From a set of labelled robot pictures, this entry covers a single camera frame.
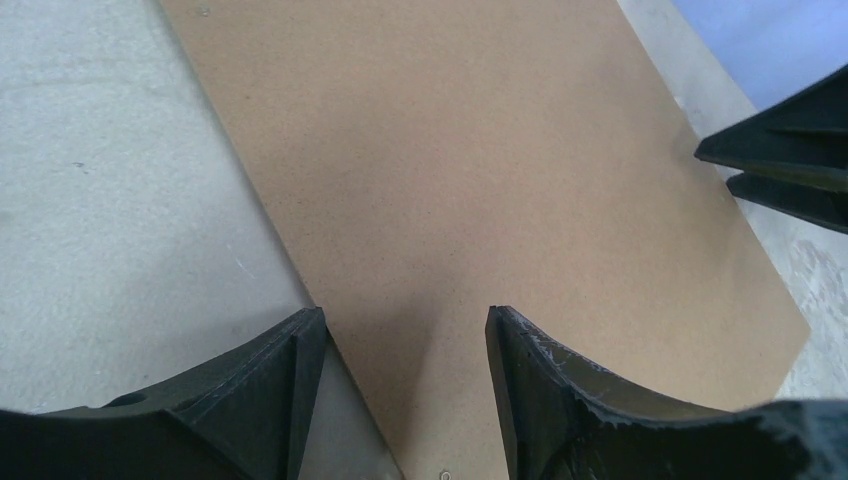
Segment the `brown frame backing board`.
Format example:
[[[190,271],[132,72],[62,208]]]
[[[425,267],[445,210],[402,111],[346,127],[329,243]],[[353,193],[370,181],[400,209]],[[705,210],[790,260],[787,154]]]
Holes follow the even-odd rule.
[[[808,324],[617,2],[163,8],[405,477],[506,477],[493,305],[681,400],[776,395]]]

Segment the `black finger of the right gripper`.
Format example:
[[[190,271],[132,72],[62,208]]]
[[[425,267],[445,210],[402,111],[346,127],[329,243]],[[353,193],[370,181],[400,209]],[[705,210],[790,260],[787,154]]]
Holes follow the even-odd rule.
[[[740,173],[726,181],[730,193],[825,229],[847,233],[847,194]]]
[[[700,141],[702,161],[847,191],[847,68]]]

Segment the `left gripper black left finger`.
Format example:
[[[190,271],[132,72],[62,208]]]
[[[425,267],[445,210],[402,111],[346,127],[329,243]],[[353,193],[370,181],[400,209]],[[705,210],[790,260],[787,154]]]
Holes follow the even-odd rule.
[[[327,328],[305,308],[253,340],[99,407],[3,411],[5,479],[295,479]]]

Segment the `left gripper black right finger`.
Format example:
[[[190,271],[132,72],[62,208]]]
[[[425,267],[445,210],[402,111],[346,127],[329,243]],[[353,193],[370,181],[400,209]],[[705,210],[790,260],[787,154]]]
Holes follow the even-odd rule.
[[[847,404],[781,400],[737,412],[633,383],[509,306],[485,327],[512,479],[843,479]]]

